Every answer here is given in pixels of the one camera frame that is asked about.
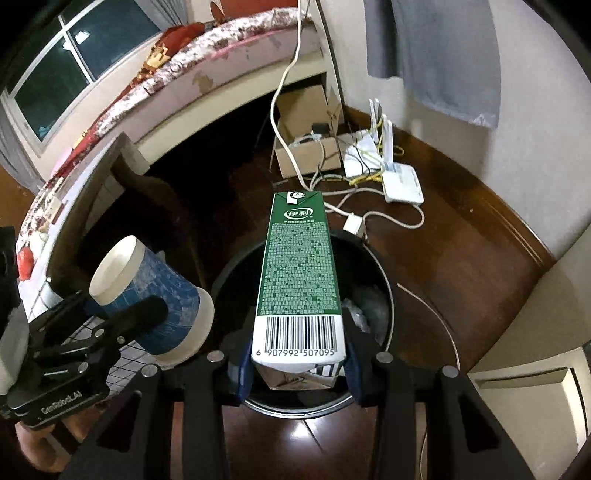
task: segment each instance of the gray towel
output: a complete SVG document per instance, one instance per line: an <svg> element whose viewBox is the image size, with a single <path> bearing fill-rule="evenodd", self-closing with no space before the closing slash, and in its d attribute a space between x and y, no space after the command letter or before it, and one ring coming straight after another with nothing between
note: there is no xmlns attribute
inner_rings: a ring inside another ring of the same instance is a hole
<svg viewBox="0 0 591 480"><path fill-rule="evenodd" d="M368 74L401 76L423 105L496 128L501 65L488 0L364 0Z"/></svg>

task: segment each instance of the yili logo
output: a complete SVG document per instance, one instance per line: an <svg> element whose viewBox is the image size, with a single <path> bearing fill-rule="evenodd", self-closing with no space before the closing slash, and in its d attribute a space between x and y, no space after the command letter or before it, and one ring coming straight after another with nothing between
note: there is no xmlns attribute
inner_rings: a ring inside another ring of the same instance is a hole
<svg viewBox="0 0 591 480"><path fill-rule="evenodd" d="M294 208L287 210L283 215L288 220L305 220L312 216L314 210L309 207Z"/></svg>

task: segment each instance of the blue paper cup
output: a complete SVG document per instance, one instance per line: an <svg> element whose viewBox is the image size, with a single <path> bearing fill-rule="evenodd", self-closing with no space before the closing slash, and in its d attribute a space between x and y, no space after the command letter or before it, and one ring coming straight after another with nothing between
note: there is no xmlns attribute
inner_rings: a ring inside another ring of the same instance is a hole
<svg viewBox="0 0 591 480"><path fill-rule="evenodd" d="M197 353L213 323L213 300L177 274L133 235L118 242L96 269L90 295L108 314L156 295L168 305L166 321L136 338L165 368Z"/></svg>

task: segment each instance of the window frame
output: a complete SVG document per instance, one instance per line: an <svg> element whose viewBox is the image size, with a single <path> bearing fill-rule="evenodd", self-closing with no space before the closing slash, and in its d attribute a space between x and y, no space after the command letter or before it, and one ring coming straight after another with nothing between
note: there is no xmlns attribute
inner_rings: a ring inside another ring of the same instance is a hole
<svg viewBox="0 0 591 480"><path fill-rule="evenodd" d="M81 10L72 20L68 23L64 22L61 14L58 16L61 30L54 35L54 37L43 47L43 49L39 52L39 54L35 57L35 59L31 62L31 64L27 67L25 72L19 78L18 82L12 89L12 92L8 92L8 89L4 89L2 92L2 103L5 104L8 112L11 114L13 120L15 121L16 125L18 126L19 131L25 137L26 141L29 143L32 150L37 155L42 155L47 146L51 142L52 138L56 135L59 131L60 127L63 125L65 120L70 116L72 111L78 106L78 104L100 83L100 81L108 76L113 70L118 68L122 63L126 62L129 58L135 55L139 50L146 48L147 45L153 44L161 35L162 32L157 32L152 37L146 39L140 45L136 46L134 49L127 52L122 58L116 61L113 65L111 65L108 69L106 69L103 73L100 74L99 77L94 78L94 75L87 67L86 62L80 55L78 48L76 46L76 42L73 41L72 36L69 33L69 29L74 27L78 20L86 16L90 11L92 11L95 7L100 5L105 0L95 0L86 6L83 10ZM27 119L25 118L23 112L21 111L18 103L16 101L16 95L20 88L22 87L23 83L27 81L31 72L39 65L45 55L59 42L66 41L70 43L72 49L70 50L71 54L73 55L78 67L83 72L86 80L89 84L78 94L78 96L70 103L70 105L62 112L62 114L57 118L56 122L53 124L47 135L43 138L43 140L39 140L37 134L33 131L31 126L29 125Z"/></svg>

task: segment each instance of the metal bolt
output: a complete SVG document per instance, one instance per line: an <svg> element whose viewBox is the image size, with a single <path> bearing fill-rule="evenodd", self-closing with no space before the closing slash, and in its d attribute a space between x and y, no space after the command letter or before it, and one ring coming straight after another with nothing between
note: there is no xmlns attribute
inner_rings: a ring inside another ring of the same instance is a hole
<svg viewBox="0 0 591 480"><path fill-rule="evenodd" d="M153 377L155 374L158 373L158 367L154 364L149 364L142 367L141 372L145 378Z"/></svg>
<svg viewBox="0 0 591 480"><path fill-rule="evenodd" d="M394 360L394 357L390 352L378 352L375 359L381 364L388 364Z"/></svg>
<svg viewBox="0 0 591 480"><path fill-rule="evenodd" d="M451 365L446 365L441 369L443 375L449 378L456 378L459 374L456 367L452 367Z"/></svg>
<svg viewBox="0 0 591 480"><path fill-rule="evenodd" d="M207 359L213 364L221 362L223 360L223 352L221 350L213 350L207 354Z"/></svg>

